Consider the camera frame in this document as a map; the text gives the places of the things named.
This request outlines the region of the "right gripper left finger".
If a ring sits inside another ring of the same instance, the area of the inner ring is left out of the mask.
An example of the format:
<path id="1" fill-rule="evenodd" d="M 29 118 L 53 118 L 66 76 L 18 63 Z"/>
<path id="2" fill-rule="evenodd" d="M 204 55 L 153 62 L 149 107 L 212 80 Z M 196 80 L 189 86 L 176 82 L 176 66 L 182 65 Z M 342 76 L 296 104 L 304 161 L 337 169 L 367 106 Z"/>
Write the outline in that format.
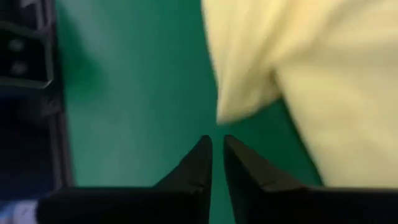
<path id="1" fill-rule="evenodd" d="M 38 224 L 209 224 L 213 146 L 202 136 L 152 187 L 69 187 L 40 199 Z"/>

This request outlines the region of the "yellow garment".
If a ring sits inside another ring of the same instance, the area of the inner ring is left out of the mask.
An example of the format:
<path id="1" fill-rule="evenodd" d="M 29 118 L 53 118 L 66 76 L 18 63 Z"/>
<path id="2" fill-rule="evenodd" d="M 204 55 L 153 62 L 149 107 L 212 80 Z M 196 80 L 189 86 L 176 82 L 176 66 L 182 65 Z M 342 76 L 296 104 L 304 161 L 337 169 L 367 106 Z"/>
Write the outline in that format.
<path id="1" fill-rule="evenodd" d="M 283 98 L 325 185 L 398 187 L 398 0 L 201 0 L 232 123 Z"/>

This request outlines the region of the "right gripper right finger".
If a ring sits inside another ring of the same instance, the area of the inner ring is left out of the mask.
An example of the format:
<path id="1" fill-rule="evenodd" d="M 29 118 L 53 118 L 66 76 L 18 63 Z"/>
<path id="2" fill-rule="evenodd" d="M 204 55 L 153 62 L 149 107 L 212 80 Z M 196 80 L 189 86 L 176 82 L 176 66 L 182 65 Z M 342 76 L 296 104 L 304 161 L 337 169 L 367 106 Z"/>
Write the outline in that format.
<path id="1" fill-rule="evenodd" d="M 398 189 L 305 185 L 232 135 L 223 157 L 236 224 L 398 224 Z"/>

